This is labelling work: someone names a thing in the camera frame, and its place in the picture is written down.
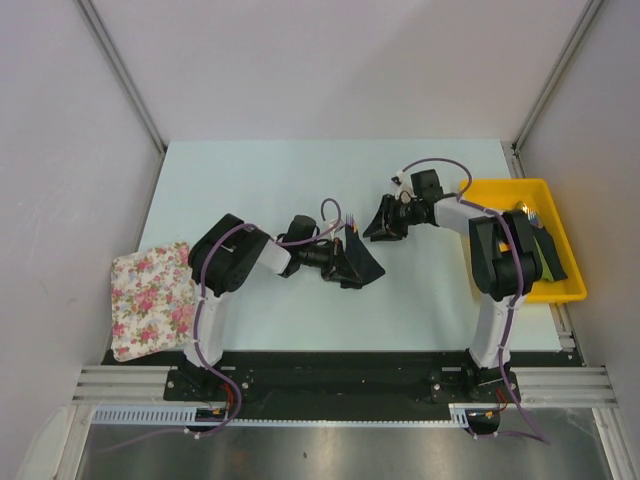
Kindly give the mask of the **purple fork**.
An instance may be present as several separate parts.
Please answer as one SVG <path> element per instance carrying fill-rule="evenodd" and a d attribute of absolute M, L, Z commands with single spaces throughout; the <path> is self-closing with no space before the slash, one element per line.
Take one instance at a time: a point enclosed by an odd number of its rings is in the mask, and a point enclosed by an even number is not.
<path fill-rule="evenodd" d="M 345 226 L 344 226 L 344 230 L 345 230 L 345 231 L 349 231 L 349 232 L 353 233 L 353 232 L 352 232 L 352 226 L 353 226 L 353 225 L 356 225 L 356 222 L 355 222 L 354 216 L 353 216 L 352 214 L 347 214 L 347 215 L 345 216 Z"/>

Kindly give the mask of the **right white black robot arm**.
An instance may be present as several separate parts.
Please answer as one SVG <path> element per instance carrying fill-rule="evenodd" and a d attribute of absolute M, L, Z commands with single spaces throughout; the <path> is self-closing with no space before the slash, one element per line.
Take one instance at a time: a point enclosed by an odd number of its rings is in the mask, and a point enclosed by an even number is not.
<path fill-rule="evenodd" d="M 382 197 L 364 237 L 398 241 L 411 226 L 429 224 L 468 238 L 472 278 L 482 300 L 458 387 L 476 402 L 519 401 L 510 372 L 511 331 L 517 310 L 543 273 L 533 226 L 520 210 L 499 212 L 461 193 L 446 193 L 433 169 L 400 171 L 392 181 L 398 189 Z"/>

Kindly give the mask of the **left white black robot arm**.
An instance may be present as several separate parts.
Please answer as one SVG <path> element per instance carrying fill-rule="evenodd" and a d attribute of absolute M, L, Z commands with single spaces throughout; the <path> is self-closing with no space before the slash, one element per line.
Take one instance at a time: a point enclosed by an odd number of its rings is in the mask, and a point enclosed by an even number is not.
<path fill-rule="evenodd" d="M 188 266 L 195 282 L 196 310 L 192 344 L 179 368 L 190 394 L 203 399 L 219 389 L 233 393 L 231 380 L 214 366 L 222 359 L 222 337 L 230 296 L 255 266 L 289 278 L 302 266 L 316 268 L 326 282 L 360 289 L 383 272 L 369 255 L 355 222 L 336 219 L 322 231 L 306 215 L 296 215 L 286 232 L 272 237 L 259 227 L 227 214 L 191 249 Z"/>

